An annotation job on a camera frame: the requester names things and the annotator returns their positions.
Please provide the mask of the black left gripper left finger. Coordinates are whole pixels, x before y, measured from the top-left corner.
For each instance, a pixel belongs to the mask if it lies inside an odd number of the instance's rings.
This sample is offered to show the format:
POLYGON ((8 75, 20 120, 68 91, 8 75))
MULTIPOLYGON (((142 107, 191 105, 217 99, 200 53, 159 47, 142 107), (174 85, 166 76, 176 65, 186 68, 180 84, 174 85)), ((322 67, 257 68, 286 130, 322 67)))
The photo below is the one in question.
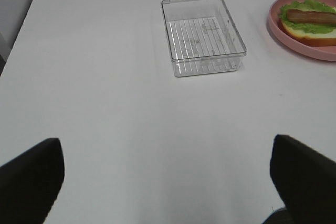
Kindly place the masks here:
POLYGON ((1 166, 1 223, 44 223, 65 178, 60 140, 48 138, 1 166))

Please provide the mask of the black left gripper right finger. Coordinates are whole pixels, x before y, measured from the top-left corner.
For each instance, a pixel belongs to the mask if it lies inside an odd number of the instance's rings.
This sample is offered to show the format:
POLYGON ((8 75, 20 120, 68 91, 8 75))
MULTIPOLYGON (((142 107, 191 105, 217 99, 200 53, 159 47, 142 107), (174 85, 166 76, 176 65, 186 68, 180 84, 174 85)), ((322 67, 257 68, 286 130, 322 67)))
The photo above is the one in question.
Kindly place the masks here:
POLYGON ((294 223, 335 223, 335 161, 276 135, 270 177, 294 223))

